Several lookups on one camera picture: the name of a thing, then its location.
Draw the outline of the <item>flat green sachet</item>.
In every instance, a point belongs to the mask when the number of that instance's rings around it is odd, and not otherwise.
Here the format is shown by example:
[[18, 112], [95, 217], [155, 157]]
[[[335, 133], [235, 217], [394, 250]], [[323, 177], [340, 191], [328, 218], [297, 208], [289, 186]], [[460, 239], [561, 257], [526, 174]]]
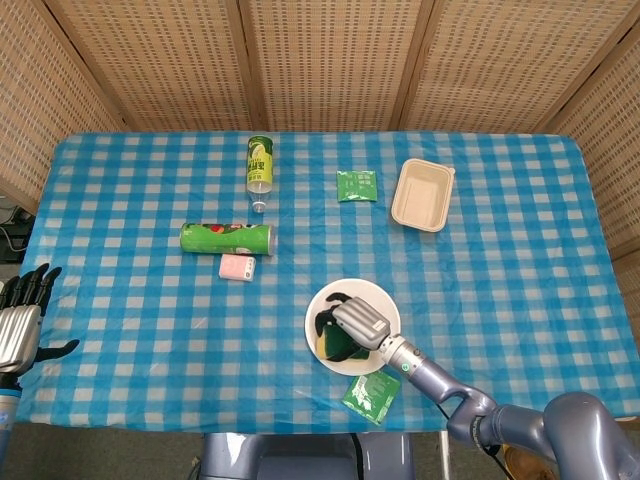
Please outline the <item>flat green sachet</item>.
[[376, 202], [378, 199], [375, 171], [337, 171], [336, 186], [339, 202]]

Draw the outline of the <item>blue-grey robot torso base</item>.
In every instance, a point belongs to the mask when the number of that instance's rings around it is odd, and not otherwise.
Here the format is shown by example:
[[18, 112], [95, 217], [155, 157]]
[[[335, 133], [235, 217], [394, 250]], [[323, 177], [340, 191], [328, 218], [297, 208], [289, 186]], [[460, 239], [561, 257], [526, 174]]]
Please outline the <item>blue-grey robot torso base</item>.
[[211, 433], [197, 480], [415, 480], [405, 433]]

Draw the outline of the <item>beige rectangular food container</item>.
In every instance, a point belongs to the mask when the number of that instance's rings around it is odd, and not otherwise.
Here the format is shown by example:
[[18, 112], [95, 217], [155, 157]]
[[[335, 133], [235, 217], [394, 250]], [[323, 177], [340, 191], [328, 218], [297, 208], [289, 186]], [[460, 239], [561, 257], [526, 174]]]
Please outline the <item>beige rectangular food container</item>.
[[402, 165], [391, 204], [392, 219], [425, 232], [441, 231], [447, 221], [455, 169], [411, 158]]

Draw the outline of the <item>pink tissue pack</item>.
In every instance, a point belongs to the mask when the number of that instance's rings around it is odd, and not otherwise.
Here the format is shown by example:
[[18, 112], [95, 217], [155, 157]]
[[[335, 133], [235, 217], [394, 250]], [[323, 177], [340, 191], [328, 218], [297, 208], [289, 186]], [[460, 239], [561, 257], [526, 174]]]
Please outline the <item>pink tissue pack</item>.
[[254, 278], [256, 260], [251, 256], [223, 254], [220, 260], [219, 277], [227, 280], [251, 282]]

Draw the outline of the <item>green chips can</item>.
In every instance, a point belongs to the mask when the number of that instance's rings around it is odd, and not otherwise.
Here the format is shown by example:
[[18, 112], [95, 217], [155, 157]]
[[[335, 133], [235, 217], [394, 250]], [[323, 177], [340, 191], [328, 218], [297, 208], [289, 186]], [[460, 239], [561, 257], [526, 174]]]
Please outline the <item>green chips can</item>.
[[269, 225], [185, 223], [180, 247], [188, 253], [272, 255], [274, 229]]

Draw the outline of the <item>green yellow sponge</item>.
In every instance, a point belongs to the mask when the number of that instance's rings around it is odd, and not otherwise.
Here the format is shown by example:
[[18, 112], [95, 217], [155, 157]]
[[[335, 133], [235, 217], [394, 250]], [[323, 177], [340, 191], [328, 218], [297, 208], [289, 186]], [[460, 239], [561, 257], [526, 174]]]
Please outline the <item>green yellow sponge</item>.
[[370, 352], [360, 347], [338, 325], [327, 324], [316, 341], [316, 353], [330, 362], [368, 360]]

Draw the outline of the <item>woven bamboo folding screen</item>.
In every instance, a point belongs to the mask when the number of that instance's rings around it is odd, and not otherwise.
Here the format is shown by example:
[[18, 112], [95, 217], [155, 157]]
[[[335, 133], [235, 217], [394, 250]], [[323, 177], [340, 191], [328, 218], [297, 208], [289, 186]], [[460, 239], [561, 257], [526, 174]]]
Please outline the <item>woven bamboo folding screen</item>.
[[0, 0], [0, 198], [125, 129], [564, 134], [640, 274], [640, 0]]

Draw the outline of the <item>white round plate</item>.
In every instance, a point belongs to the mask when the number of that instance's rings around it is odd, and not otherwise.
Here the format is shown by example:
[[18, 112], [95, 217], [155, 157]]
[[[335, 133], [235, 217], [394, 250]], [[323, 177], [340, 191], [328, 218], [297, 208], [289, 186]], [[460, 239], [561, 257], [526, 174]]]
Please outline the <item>white round plate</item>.
[[316, 351], [318, 335], [315, 328], [315, 317], [321, 311], [329, 309], [337, 304], [337, 301], [328, 301], [327, 297], [333, 293], [344, 293], [351, 297], [360, 297], [389, 322], [393, 335], [401, 333], [401, 319], [399, 311], [389, 294], [378, 285], [364, 279], [346, 278], [335, 280], [321, 288], [312, 298], [305, 315], [305, 335], [309, 349], [318, 361], [326, 368], [346, 376], [360, 376], [381, 369], [385, 363], [379, 352], [371, 352], [367, 359], [347, 359], [342, 362], [332, 362], [321, 357]]

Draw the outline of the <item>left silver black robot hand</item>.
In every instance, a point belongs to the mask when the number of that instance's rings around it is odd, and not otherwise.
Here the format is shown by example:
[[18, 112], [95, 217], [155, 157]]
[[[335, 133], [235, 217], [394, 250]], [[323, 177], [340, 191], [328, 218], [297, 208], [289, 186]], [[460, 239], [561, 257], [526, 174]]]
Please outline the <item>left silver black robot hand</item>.
[[35, 363], [71, 354], [79, 345], [72, 339], [61, 347], [42, 347], [41, 330], [52, 289], [62, 268], [48, 263], [0, 287], [0, 395], [21, 391], [19, 378]]

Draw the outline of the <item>blue white checkered tablecloth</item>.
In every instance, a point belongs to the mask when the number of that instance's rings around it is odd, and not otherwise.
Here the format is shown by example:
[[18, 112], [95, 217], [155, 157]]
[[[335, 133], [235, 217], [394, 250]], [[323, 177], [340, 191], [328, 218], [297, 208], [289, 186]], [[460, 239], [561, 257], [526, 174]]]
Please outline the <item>blue white checkered tablecloth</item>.
[[[328, 283], [362, 278], [403, 335], [500, 403], [587, 391], [640, 410], [640, 357], [581, 152], [566, 137], [276, 133], [264, 214], [246, 192], [245, 132], [85, 133], [56, 148], [22, 263], [62, 268], [41, 341], [80, 341], [22, 378], [22, 421], [151, 431], [337, 433], [342, 404], [304, 317]], [[444, 228], [396, 223], [411, 158], [455, 169]], [[337, 171], [375, 171], [376, 202], [337, 200]], [[269, 225], [251, 282], [223, 254], [181, 249], [183, 224]]]

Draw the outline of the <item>brown shoe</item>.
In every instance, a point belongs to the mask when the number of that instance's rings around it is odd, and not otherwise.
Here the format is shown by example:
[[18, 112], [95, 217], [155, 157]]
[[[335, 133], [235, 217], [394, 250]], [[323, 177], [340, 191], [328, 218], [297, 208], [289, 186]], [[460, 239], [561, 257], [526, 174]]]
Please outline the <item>brown shoe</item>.
[[514, 480], [557, 480], [551, 466], [542, 458], [515, 447], [506, 447], [504, 460]]

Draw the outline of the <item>crumpled green sachet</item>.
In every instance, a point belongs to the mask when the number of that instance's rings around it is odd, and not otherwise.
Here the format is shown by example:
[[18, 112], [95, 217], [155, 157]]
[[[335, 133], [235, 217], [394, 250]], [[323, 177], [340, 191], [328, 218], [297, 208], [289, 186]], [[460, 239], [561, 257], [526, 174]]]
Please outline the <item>crumpled green sachet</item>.
[[357, 376], [345, 392], [342, 404], [375, 425], [385, 419], [401, 382], [384, 371]]

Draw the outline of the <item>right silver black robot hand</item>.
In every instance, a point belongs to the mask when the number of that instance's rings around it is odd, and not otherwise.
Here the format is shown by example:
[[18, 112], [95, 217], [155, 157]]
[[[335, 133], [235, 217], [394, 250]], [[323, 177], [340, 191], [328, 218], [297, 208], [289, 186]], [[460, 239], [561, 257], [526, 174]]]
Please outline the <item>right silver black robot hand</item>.
[[359, 347], [369, 351], [378, 350], [391, 335], [391, 322], [362, 298], [335, 292], [326, 300], [337, 304], [316, 315], [314, 327], [317, 335], [326, 325], [338, 326]]

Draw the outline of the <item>plastic bottle yellow-green label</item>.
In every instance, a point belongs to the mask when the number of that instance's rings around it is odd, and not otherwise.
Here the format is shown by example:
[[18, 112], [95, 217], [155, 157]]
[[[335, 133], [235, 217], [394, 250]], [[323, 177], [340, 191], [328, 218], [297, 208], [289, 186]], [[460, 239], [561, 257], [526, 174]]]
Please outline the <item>plastic bottle yellow-green label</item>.
[[252, 209], [263, 213], [273, 188], [273, 141], [263, 135], [248, 140], [246, 189]]

